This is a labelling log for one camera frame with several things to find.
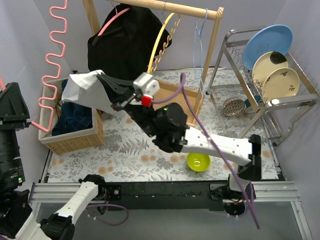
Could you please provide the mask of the white cloth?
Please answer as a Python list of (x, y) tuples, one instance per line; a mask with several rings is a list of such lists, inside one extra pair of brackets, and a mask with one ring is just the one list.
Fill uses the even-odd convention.
[(94, 70), (89, 73), (70, 74), (62, 92), (62, 101), (72, 102), (119, 117), (121, 113), (112, 109), (112, 103), (105, 88), (98, 80), (98, 75), (102, 73), (102, 70)]

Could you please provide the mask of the black garment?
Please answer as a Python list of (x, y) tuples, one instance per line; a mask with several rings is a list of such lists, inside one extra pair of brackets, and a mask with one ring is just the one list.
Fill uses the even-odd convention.
[[(88, 69), (133, 81), (147, 71), (163, 24), (148, 8), (123, 3), (116, 7), (118, 11), (130, 10), (117, 18), (101, 36), (97, 33), (88, 39)], [(108, 14), (103, 26), (114, 15), (115, 9)]]

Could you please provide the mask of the navy blue denim garment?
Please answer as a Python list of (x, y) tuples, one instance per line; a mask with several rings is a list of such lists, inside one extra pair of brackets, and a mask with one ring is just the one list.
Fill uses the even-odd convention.
[(93, 127), (92, 109), (73, 102), (63, 102), (61, 96), (56, 99), (55, 110), (58, 117), (52, 136), (78, 132)]

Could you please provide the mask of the blue wire hanger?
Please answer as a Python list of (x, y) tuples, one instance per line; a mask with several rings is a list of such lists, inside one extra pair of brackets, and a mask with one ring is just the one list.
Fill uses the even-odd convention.
[[(193, 71), (195, 80), (198, 85), (198, 89), (200, 90), (200, 95), (204, 96), (204, 90), (203, 90), (203, 71), (204, 71), (204, 48), (203, 48), (203, 30), (205, 23), (208, 19), (209, 10), (205, 9), (205, 17), (203, 19), (203, 22), (200, 27), (198, 27), (198, 23), (195, 22), (195, 28), (194, 28), (194, 39), (193, 39), (193, 50), (192, 50), (192, 63), (193, 63)], [(200, 66), (196, 67), (196, 55), (199, 54), (200, 57)]]

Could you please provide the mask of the pink hanger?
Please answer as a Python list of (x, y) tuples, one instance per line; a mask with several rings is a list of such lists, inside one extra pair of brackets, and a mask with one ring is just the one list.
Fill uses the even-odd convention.
[(67, 20), (53, 13), (63, 6), (49, 9), (54, 19), (63, 22), (62, 30), (49, 31), (32, 0), (0, 2), (0, 69), (6, 71), (7, 83), (0, 83), (0, 132), (15, 136), (16, 131), (34, 126), (44, 133), (52, 130), (54, 105), (66, 45), (54, 34), (67, 32)]
[(106, 31), (106, 29), (107, 29), (116, 19), (118, 19), (118, 18), (119, 18), (120, 16), (122, 16), (124, 13), (126, 13), (126, 12), (128, 12), (128, 11), (131, 10), (130, 7), (126, 7), (126, 8), (124, 8), (124, 9), (118, 11), (118, 8), (117, 8), (116, 6), (114, 6), (114, 5), (112, 5), (112, 6), (114, 7), (115, 15), (114, 15), (111, 19), (109, 19), (109, 20), (107, 21), (107, 23), (100, 29), (100, 31), (99, 31), (98, 34), (97, 34), (98, 37), (101, 36), (101, 35)]

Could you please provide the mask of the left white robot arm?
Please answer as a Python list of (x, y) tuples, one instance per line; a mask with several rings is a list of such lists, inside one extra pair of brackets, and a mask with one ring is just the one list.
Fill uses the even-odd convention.
[(90, 202), (106, 196), (105, 179), (89, 174), (67, 203), (40, 219), (39, 203), (30, 190), (18, 190), (25, 182), (17, 131), (28, 128), (29, 110), (19, 84), (0, 88), (0, 238), (2, 240), (71, 240), (75, 225)]

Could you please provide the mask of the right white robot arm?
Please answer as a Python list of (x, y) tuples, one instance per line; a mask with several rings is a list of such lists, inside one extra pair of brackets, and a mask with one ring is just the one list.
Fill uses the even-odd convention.
[(262, 178), (261, 137), (253, 134), (249, 138), (232, 138), (209, 134), (204, 127), (196, 129), (187, 125), (187, 114), (177, 103), (161, 100), (165, 106), (155, 110), (154, 95), (159, 91), (159, 82), (149, 73), (142, 73), (134, 81), (117, 79), (100, 73), (102, 83), (117, 112), (125, 111), (131, 119), (153, 137), (153, 143), (166, 153), (197, 153), (223, 159), (231, 173), (226, 192), (237, 199), (247, 185)]

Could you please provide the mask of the wicker laundry basket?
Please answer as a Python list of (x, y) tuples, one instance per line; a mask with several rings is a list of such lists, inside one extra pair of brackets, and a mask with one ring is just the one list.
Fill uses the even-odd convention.
[[(68, 78), (52, 79), (49, 84), (57, 87), (57, 98), (62, 96), (62, 82)], [(54, 95), (54, 89), (44, 86), (42, 91), (43, 97), (51, 98)], [(43, 104), (52, 108), (56, 106), (54, 100), (43, 100)], [(79, 130), (71, 133), (52, 136), (52, 129), (58, 121), (57, 111), (54, 110), (52, 124), (48, 133), (41, 130), (38, 131), (38, 140), (47, 146), (56, 155), (81, 150), (85, 148), (98, 147), (104, 144), (104, 130), (102, 113), (94, 108), (92, 113), (92, 127), (84, 130)], [(47, 127), (50, 120), (51, 111), (47, 108), (41, 108), (39, 116), (39, 124)]]

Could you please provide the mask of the green bowl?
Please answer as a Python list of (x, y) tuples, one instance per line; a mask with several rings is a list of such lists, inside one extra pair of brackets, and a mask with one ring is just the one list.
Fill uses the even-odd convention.
[(204, 172), (209, 168), (211, 159), (210, 156), (206, 154), (189, 153), (186, 162), (191, 170), (195, 172)]

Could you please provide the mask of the patterned small bowl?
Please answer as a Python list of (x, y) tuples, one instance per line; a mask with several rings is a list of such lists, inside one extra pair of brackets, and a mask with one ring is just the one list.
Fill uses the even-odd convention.
[(230, 97), (226, 99), (223, 103), (222, 113), (226, 117), (232, 117), (238, 115), (246, 107), (243, 100), (237, 97)]

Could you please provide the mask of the metal dish rack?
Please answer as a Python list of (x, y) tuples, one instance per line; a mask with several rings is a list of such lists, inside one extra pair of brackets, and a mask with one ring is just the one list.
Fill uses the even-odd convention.
[[(264, 28), (266, 27), (246, 28), (242, 33), (252, 32), (254, 36)], [(261, 134), (265, 141), (278, 146), (291, 135), (298, 119), (319, 102), (320, 94), (288, 51), (284, 56), (287, 59), (288, 68), (295, 70), (299, 76), (299, 90), (295, 96), (265, 100), (262, 94), (263, 85), (259, 87), (253, 82), (253, 68), (245, 68), (242, 60), (244, 48), (251, 38), (230, 40), (230, 37), (237, 33), (238, 31), (233, 29), (225, 35), (217, 57), (219, 60), (223, 57), (227, 58), (237, 79), (235, 84), (226, 84), (224, 88), (227, 90), (241, 88), (245, 95), (245, 99), (242, 100), (246, 107), (239, 114), (251, 115), (250, 121), (236, 137), (248, 138), (252, 134)], [(209, 96), (220, 88), (219, 85), (214, 84), (216, 78), (217, 74), (213, 72), (206, 90)]]

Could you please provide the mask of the cream plate with black spot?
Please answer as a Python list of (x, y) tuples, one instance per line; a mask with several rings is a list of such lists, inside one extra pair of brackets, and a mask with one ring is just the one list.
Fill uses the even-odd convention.
[(282, 53), (277, 51), (267, 52), (255, 62), (252, 70), (252, 80), (261, 88), (272, 72), (288, 66), (288, 61)]

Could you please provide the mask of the cream plate with flower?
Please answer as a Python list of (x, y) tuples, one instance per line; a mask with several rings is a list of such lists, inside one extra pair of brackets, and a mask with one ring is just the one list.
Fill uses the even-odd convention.
[(289, 67), (273, 71), (262, 86), (262, 97), (266, 101), (296, 96), (300, 87), (300, 78)]

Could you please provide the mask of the blue plate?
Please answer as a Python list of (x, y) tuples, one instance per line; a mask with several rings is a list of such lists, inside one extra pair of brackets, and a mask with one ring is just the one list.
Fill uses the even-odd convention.
[(245, 45), (242, 63), (252, 69), (256, 61), (265, 53), (278, 52), (286, 55), (293, 42), (292, 30), (283, 24), (271, 25), (258, 31)]

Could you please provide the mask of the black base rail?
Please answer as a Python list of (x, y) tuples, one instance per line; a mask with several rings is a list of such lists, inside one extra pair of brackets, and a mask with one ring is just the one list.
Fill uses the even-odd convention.
[(100, 182), (94, 203), (106, 201), (128, 210), (222, 211), (231, 216), (245, 212), (244, 197), (227, 189), (227, 181)]

